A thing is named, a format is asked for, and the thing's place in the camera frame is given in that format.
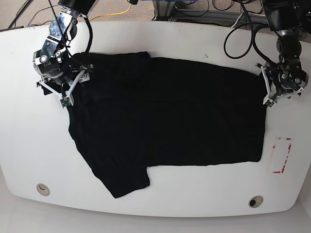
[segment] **floor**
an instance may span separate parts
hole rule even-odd
[[[21,5],[26,0],[0,0],[0,30],[5,29],[12,22],[14,16],[17,11],[21,7]],[[51,0],[53,5],[57,5],[59,0]],[[230,0],[213,0],[215,6],[218,9],[225,9],[231,4]],[[191,9],[200,9],[206,11],[209,5],[210,10],[215,10],[212,5],[212,0],[198,0],[195,4],[187,6]],[[127,0],[99,0],[97,5],[93,8],[93,10],[89,14],[89,18],[125,11],[129,6]],[[17,26],[27,26],[35,15],[35,13],[43,8],[49,7],[49,3],[47,0],[33,0],[32,3],[28,6],[28,8],[24,11],[24,13],[17,20]],[[259,12],[261,9],[260,0],[255,0],[254,2],[247,4],[247,9]],[[59,7],[54,7],[55,11],[59,12]],[[240,12],[241,7],[239,3],[234,2],[233,6],[230,8],[232,12]],[[131,9],[122,15],[117,16],[108,16],[101,17],[96,20],[151,20],[154,17],[154,7],[150,0],[140,0],[137,5],[132,5]],[[35,18],[33,19],[31,24],[42,24],[51,20],[52,12],[50,9],[43,10],[39,12]]]

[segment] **black t-shirt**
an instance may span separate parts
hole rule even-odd
[[[75,58],[94,72],[73,92],[69,132],[115,198],[149,186],[148,166],[261,159],[262,78],[146,52]]]

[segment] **metal frame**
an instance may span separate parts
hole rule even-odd
[[[83,83],[88,81],[89,78],[89,73],[85,73],[84,70],[81,70],[80,73],[77,75],[77,77],[74,79],[74,81],[69,82],[70,85],[70,89],[68,91],[66,91],[66,96],[63,97],[62,93],[58,93],[57,91],[55,91],[53,88],[51,88],[50,86],[48,86],[47,84],[40,81],[40,85],[44,86],[46,89],[50,90],[53,94],[58,96],[58,100],[60,102],[60,105],[62,106],[62,108],[66,107],[66,106],[73,106],[74,105],[74,98],[72,96],[72,92],[74,90],[74,88],[76,87],[77,83]]]
[[[222,21],[225,23],[235,22],[241,13],[227,11],[198,11],[191,9],[173,9],[177,1],[153,0],[155,15],[160,21],[177,21],[179,19],[205,20],[205,21]],[[267,23],[266,16],[249,13],[254,23]],[[246,22],[246,15],[241,17],[239,23]]]

